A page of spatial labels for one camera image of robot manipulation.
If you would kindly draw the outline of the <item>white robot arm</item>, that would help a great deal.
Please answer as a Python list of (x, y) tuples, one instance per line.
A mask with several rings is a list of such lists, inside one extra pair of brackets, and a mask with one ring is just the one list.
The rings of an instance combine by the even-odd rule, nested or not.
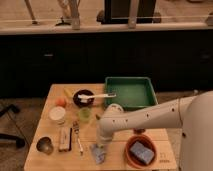
[(107, 146), (114, 133), (130, 129), (181, 128), (181, 171), (213, 171), (213, 91), (124, 112), (109, 105), (98, 120), (97, 143)]

